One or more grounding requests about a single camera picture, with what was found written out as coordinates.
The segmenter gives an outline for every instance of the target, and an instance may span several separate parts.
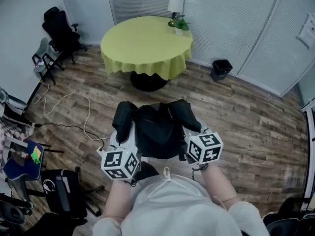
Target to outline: potted plant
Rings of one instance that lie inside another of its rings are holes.
[[[185,15],[180,15],[178,17],[177,20],[175,20],[174,22],[174,26],[175,26],[175,33],[178,36],[182,36],[183,35],[183,31],[184,30],[189,30],[188,24],[185,19],[184,19]]]

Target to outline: black cable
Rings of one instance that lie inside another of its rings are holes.
[[[6,112],[5,102],[1,103],[1,105],[4,107],[4,114],[9,118],[9,115]]]
[[[41,126],[44,126],[44,125],[55,125],[55,126],[63,126],[63,127],[76,127],[76,128],[79,128],[79,129],[81,129],[81,130],[84,131],[83,128],[81,128],[81,127],[79,127],[79,126],[76,126],[76,125],[55,124],[55,123],[53,123],[53,122],[51,122],[51,123],[44,123],[44,124],[40,124],[40,123],[39,123],[39,124],[35,124],[35,127],[41,127]],[[91,132],[89,132],[89,131],[85,131],[85,132],[87,132],[87,133],[89,133],[89,134],[91,134],[91,135],[94,135],[94,136],[96,136],[98,139],[100,139],[100,137],[99,137],[98,135],[94,134],[94,133],[91,133]],[[101,148],[101,150],[103,150],[103,148],[105,147],[105,143],[104,143],[103,140],[100,140],[100,141],[101,141],[102,144],[103,144],[103,146],[102,146],[102,148]]]
[[[129,184],[131,187],[136,187],[136,184],[137,184],[137,181],[135,179],[132,179],[131,183],[126,181],[126,180],[121,180],[121,181],[124,182],[124,183]]]
[[[203,171],[203,170],[207,169],[208,166],[209,166],[209,164],[207,163],[206,165],[202,166],[202,167],[199,168],[199,169],[194,169],[194,168],[193,168],[193,169],[192,169],[192,180],[195,181],[195,177],[194,177],[194,175],[193,175],[193,173],[194,173],[195,171]]]
[[[127,149],[127,148],[125,148],[125,147],[116,147],[115,145],[110,145],[110,147],[112,147],[112,148],[123,148],[123,149]]]

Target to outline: green toy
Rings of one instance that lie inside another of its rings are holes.
[[[31,154],[31,158],[33,159],[34,163],[35,164],[39,164],[40,163],[40,155],[41,155],[41,152],[40,150],[38,149],[38,147],[36,146],[33,150],[33,153]]]

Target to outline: table lamp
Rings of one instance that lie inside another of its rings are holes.
[[[167,10],[172,12],[172,17],[168,25],[174,27],[174,21],[178,18],[177,13],[181,11],[181,0],[169,0]]]

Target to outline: yellow tablecloth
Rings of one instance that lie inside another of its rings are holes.
[[[106,71],[138,74],[157,73],[164,80],[173,79],[185,70],[191,58],[192,34],[175,34],[168,18],[139,17],[111,28],[101,42]]]

